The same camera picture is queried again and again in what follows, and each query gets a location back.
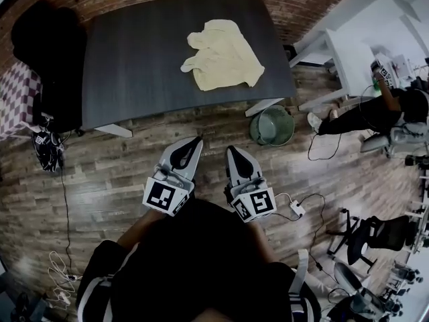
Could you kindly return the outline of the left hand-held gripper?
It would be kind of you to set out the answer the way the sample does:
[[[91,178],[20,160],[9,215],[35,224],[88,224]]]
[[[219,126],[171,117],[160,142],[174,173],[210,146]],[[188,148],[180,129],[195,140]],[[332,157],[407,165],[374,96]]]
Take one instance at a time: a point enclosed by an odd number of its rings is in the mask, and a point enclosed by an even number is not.
[[[142,203],[160,213],[175,216],[191,197],[203,140],[190,137],[168,146],[147,179]]]

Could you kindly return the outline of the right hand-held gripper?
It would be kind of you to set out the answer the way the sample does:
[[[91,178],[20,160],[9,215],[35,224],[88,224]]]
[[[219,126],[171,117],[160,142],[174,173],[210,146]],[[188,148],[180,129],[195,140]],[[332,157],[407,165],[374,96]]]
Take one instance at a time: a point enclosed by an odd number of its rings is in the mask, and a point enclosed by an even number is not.
[[[226,151],[228,185],[224,194],[229,206],[244,223],[277,211],[273,189],[262,177],[259,162],[245,150],[229,146]]]

